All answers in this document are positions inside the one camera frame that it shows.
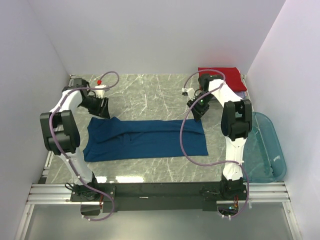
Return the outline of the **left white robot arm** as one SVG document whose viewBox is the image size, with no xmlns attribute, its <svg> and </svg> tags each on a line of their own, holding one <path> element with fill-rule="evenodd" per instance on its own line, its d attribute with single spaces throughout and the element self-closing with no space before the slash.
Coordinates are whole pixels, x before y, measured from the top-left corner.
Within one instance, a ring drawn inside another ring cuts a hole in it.
<svg viewBox="0 0 320 240">
<path fill-rule="evenodd" d="M 78 196 L 82 194 L 88 201 L 99 197 L 100 188 L 80 151 L 81 137 L 74 111 L 84 107 L 93 116 L 109 119 L 109 99 L 104 97 L 105 87 L 101 85 L 91 88 L 85 79 L 73 78 L 63 88 L 57 105 L 39 117 L 46 149 L 63 160 L 72 176 L 71 190 Z"/>
</svg>

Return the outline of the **blue t shirt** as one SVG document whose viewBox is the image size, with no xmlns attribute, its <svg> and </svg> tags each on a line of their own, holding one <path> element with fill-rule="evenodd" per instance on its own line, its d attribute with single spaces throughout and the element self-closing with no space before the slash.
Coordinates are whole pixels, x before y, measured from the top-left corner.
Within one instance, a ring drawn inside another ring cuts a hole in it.
<svg viewBox="0 0 320 240">
<path fill-rule="evenodd" d="M 87 127 L 83 150 L 88 163 L 127 159 L 207 156 L 205 132 L 200 121 L 119 120 L 93 117 Z"/>
</svg>

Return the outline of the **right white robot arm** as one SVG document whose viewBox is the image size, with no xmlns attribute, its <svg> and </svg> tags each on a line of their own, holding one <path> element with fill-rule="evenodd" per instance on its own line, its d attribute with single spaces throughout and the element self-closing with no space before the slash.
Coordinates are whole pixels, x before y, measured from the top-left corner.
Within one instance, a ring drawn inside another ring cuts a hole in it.
<svg viewBox="0 0 320 240">
<path fill-rule="evenodd" d="M 200 93 L 193 88 L 183 89 L 189 101 L 187 106 L 195 121 L 201 120 L 209 110 L 209 102 L 216 98 L 223 107 L 220 121 L 221 132 L 226 142 L 226 163 L 221 174 L 219 194 L 226 200 L 245 194 L 244 148 L 252 130 L 252 103 L 238 96 L 226 83 L 224 73 L 216 75 L 200 74 L 198 77 Z"/>
</svg>

